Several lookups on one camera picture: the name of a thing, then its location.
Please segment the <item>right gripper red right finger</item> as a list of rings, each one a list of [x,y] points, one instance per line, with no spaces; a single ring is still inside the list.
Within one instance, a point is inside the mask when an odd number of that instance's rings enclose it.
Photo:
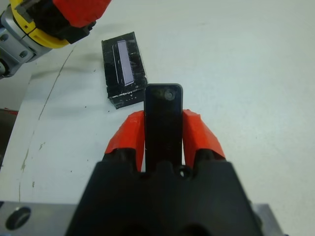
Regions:
[[[226,160],[217,137],[203,122],[201,115],[191,110],[183,110],[183,145],[185,164],[193,172],[201,161]]]

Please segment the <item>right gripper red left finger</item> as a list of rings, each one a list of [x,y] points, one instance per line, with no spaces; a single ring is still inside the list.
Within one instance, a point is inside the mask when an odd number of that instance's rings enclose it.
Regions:
[[[129,115],[110,139],[98,169],[108,169],[118,163],[127,163],[140,172],[144,158],[144,112]]]

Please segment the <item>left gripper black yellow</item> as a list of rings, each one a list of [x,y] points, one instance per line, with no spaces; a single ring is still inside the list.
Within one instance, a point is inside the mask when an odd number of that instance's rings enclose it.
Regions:
[[[88,36],[109,0],[11,0],[13,17],[33,41],[62,48]]]

